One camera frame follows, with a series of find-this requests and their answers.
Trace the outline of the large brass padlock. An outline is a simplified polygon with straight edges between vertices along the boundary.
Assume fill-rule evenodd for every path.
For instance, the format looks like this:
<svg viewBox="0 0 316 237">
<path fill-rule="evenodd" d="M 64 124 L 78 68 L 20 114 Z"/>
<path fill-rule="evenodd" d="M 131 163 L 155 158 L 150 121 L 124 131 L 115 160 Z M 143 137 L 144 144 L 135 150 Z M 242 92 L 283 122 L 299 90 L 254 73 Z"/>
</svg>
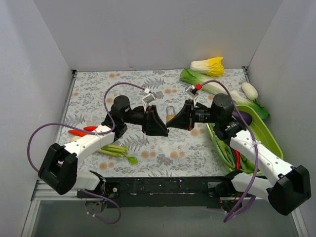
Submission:
<svg viewBox="0 0 316 237">
<path fill-rule="evenodd" d="M 166 121 L 169 122 L 176 115 L 175 108 L 171 105 L 166 108 Z"/>
</svg>

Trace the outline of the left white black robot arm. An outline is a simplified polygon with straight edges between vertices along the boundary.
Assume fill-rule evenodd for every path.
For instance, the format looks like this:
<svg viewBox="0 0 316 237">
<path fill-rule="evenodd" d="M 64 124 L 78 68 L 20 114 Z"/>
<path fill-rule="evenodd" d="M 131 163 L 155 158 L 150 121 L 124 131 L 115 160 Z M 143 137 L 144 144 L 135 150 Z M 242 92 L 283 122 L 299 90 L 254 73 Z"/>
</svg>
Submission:
<svg viewBox="0 0 316 237">
<path fill-rule="evenodd" d="M 142 99 L 141 106 L 132 109 L 128 97 L 116 97 L 105 120 L 89 135 L 63 146 L 55 143 L 49 147 L 38 172 L 39 178 L 60 195 L 77 188 L 88 190 L 93 197 L 101 197 L 105 191 L 102 176 L 92 171 L 78 171 L 78 164 L 122 137 L 129 123 L 141 126 L 147 136 L 168 136 L 169 130 L 156 106 L 150 105 L 154 100 L 155 96 L 149 93 Z"/>
</svg>

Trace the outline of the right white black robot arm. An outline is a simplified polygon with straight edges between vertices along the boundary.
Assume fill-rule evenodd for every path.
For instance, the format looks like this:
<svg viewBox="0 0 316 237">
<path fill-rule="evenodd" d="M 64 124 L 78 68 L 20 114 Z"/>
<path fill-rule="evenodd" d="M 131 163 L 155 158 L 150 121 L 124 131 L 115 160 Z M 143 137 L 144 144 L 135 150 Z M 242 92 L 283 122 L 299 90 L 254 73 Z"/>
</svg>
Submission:
<svg viewBox="0 0 316 237">
<path fill-rule="evenodd" d="M 224 192 L 229 196 L 248 192 L 267 200 L 278 213 L 288 215 L 311 197 L 309 171 L 302 165 L 294 167 L 285 162 L 254 140 L 241 116 L 233 117 L 234 112 L 230 97 L 217 94 L 209 108 L 196 107 L 193 100 L 186 100 L 181 111 L 168 119 L 166 125 L 191 130 L 196 122 L 214 123 L 216 137 L 253 162 L 265 176 L 252 178 L 238 172 L 223 184 Z"/>
</svg>

